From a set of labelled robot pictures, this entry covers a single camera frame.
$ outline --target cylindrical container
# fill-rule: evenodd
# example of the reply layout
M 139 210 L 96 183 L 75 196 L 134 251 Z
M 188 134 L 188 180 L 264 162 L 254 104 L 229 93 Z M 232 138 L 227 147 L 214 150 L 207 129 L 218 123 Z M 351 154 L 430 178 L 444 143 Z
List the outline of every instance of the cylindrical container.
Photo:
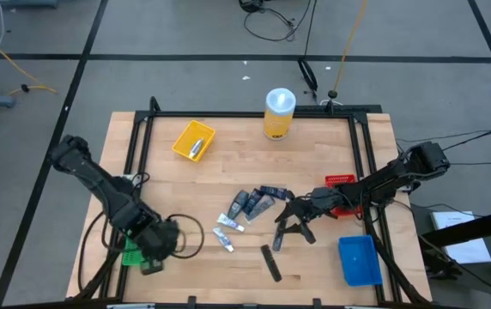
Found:
M 294 117 L 295 102 L 295 95 L 285 88 L 273 89 L 266 95 L 264 134 L 269 139 L 286 137 Z

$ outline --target white paper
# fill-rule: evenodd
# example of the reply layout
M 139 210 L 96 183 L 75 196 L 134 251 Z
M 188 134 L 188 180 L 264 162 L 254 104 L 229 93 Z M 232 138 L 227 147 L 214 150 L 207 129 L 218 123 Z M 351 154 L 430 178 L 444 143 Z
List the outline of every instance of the white paper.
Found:
M 464 211 L 464 214 L 457 211 L 433 212 L 431 216 L 437 229 L 475 220 L 472 211 Z M 484 239 L 473 239 L 461 244 L 449 245 L 444 249 L 460 264 L 491 262 Z

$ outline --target wooden tabletop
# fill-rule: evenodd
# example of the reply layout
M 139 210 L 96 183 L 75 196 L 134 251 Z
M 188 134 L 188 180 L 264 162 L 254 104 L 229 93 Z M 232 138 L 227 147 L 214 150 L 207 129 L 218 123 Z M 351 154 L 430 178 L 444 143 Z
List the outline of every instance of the wooden tabletop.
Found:
M 133 112 L 112 115 L 100 164 L 113 175 L 124 170 L 133 118 Z M 142 276 L 138 268 L 130 268 L 124 300 L 183 303 L 188 296 L 195 295 L 198 303 L 308 305 L 312 298 L 320 298 L 325 305 L 377 304 L 373 287 L 352 288 L 343 277 L 337 242 L 343 236 L 364 234 L 362 223 L 353 216 L 339 220 L 322 217 L 309 223 L 317 239 L 313 245 L 301 235 L 287 234 L 282 250 L 273 252 L 283 277 L 280 282 L 272 280 L 259 247 L 272 244 L 274 219 L 282 212 L 283 202 L 277 202 L 251 225 L 240 215 L 237 221 L 245 227 L 243 233 L 224 227 L 233 242 L 232 253 L 211 232 L 217 226 L 218 215 L 227 212 L 239 190 L 273 185 L 304 195 L 323 186 L 326 175 L 355 173 L 347 121 L 297 118 L 288 137 L 273 142 L 264 136 L 261 118 L 194 119 L 216 130 L 213 143 L 198 163 L 171 150 L 192 118 L 155 119 L 146 166 L 151 180 L 142 189 L 142 199 L 163 216 L 182 213 L 196 217 L 206 232 L 204 247 L 191 259 L 168 258 L 165 269 L 158 274 Z M 368 120 L 377 166 L 382 167 L 397 157 L 391 120 L 387 114 L 369 114 Z M 364 171 L 368 174 L 360 126 L 357 129 Z M 140 149 L 136 152 L 136 164 L 139 153 Z M 402 193 L 397 200 L 408 203 Z M 84 230 L 100 211 L 100 203 L 93 197 Z M 421 295 L 431 299 L 412 214 L 398 204 L 389 205 L 386 214 L 398 266 Z M 184 253 L 194 251 L 200 240 L 197 227 L 186 219 L 179 219 L 179 224 L 187 235 Z M 100 243 L 101 229 L 99 222 L 89 235 L 83 267 L 85 282 L 106 256 Z M 68 296 L 78 292 L 77 259 L 76 255 Z M 389 300 L 387 269 L 380 259 L 379 263 Z M 118 271 L 119 262 L 113 268 L 112 283 Z

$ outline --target blue plastic container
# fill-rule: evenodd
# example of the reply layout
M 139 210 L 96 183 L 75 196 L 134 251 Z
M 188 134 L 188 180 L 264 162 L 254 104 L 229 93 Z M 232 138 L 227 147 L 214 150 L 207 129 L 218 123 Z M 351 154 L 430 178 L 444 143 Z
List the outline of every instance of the blue plastic container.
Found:
M 342 272 L 351 287 L 382 284 L 381 269 L 371 236 L 351 236 L 339 239 Z

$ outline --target red container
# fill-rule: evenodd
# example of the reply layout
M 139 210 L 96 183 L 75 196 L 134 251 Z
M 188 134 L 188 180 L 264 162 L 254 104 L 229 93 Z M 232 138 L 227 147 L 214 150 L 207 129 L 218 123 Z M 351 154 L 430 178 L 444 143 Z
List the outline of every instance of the red container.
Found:
M 353 174 L 325 176 L 325 186 L 329 188 L 332 188 L 333 185 L 349 184 L 354 182 L 356 182 L 356 177 Z M 359 214 L 361 212 L 361 206 L 356 207 L 354 211 L 335 208 L 330 212 L 336 216 Z

